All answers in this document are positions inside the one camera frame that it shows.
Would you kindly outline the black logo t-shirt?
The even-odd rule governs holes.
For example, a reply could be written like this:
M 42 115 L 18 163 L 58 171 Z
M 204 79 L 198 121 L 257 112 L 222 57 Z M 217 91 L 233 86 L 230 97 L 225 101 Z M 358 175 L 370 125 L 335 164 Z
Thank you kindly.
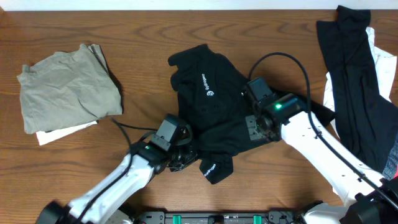
M 177 67 L 170 82 L 178 115 L 191 126 L 200 171 L 211 184 L 233 173 L 234 156 L 281 140 L 279 134 L 250 139 L 246 117 L 252 115 L 252 104 L 242 96 L 249 80 L 227 57 L 202 44 L 173 54 L 168 63 Z

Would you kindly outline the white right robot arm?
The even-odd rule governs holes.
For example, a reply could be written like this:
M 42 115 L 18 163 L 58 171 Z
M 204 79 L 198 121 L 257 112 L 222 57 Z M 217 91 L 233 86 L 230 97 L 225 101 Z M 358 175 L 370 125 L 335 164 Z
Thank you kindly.
M 352 155 L 300 98 L 293 94 L 244 97 L 257 131 L 301 153 L 343 202 L 340 207 L 314 203 L 297 215 L 296 223 L 397 223 L 397 180 L 386 180 Z

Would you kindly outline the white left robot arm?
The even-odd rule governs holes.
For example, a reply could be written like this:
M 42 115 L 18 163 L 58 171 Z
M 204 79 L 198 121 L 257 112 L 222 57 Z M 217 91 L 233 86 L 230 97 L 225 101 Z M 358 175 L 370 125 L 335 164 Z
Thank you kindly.
M 50 202 L 36 222 L 44 223 L 106 223 L 111 215 L 134 193 L 144 188 L 165 168 L 180 171 L 197 159 L 197 150 L 190 144 L 170 145 L 168 151 L 151 142 L 131 144 L 122 163 L 98 185 L 66 206 Z

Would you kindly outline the black garment in pile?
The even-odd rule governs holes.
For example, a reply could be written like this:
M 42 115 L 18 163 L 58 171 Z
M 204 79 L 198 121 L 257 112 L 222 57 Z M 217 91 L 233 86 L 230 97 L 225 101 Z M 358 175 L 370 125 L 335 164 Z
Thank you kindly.
M 379 94 L 366 28 L 369 10 L 338 6 L 335 21 L 317 21 L 317 34 L 331 76 L 336 130 L 342 144 L 382 172 L 397 137 L 397 107 Z

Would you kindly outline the grey red garment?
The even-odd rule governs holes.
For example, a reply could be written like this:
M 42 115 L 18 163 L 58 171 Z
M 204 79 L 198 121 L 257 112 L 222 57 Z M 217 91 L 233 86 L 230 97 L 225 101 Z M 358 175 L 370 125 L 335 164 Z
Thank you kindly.
M 397 177 L 397 148 L 391 149 L 382 174 L 388 180 Z

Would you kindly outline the folded beige t-shirt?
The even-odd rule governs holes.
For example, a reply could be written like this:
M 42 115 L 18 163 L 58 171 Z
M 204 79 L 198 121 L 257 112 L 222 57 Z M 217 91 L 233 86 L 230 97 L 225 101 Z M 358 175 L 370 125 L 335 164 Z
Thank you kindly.
M 23 65 L 20 85 L 24 131 L 55 131 L 123 112 L 121 94 L 97 44 L 55 52 L 35 65 Z

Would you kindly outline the white garment in pile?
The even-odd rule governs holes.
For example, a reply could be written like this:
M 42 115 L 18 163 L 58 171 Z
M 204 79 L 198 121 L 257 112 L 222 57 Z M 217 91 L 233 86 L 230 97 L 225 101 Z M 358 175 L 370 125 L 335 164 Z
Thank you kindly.
M 367 27 L 366 33 L 368 35 L 368 42 L 375 63 L 379 94 L 385 100 L 391 102 L 389 95 L 396 74 L 397 56 L 383 51 L 374 45 L 375 34 L 372 27 Z M 335 94 L 333 92 L 333 80 L 330 72 L 326 74 L 326 78 L 327 81 L 325 84 L 323 105 L 335 112 Z

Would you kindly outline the folded white garment under beige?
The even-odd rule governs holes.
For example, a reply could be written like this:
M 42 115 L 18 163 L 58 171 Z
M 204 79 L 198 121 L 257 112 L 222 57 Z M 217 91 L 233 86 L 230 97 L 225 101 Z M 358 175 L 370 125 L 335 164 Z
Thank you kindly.
M 64 129 L 57 129 L 54 131 L 50 131 L 50 132 L 44 132 L 44 131 L 38 131 L 36 132 L 36 136 L 37 136 L 37 140 L 39 142 L 40 146 L 43 146 L 45 144 L 48 144 L 50 142 L 56 141 L 60 138 L 63 138 L 65 136 L 68 136 L 70 134 L 73 134 L 77 131 L 80 131 L 82 129 L 85 129 L 87 127 L 90 127 L 92 125 L 98 124 L 97 121 L 92 121 L 90 123 L 86 123 L 86 124 L 81 124 L 78 126 L 72 126 L 69 128 L 64 128 Z

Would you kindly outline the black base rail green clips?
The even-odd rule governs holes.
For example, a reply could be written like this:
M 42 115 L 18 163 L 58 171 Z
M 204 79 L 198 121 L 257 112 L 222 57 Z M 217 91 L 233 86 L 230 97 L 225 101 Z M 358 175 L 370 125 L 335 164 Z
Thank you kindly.
M 169 213 L 144 212 L 136 224 L 294 224 L 302 223 L 293 212 L 266 213 Z

